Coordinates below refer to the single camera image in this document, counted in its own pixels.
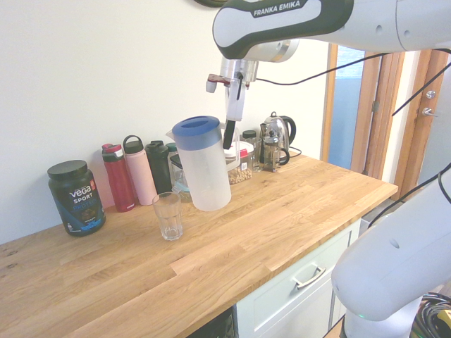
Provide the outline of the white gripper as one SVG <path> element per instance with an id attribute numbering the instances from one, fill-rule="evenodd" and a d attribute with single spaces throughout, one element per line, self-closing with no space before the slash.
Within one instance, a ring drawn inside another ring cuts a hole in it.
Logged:
<path id="1" fill-rule="evenodd" d="M 227 92 L 227 110 L 225 132 L 223 136 L 223 148 L 229 149 L 233 141 L 235 122 L 242 120 L 245 104 L 246 86 L 245 83 L 231 83 Z"/>

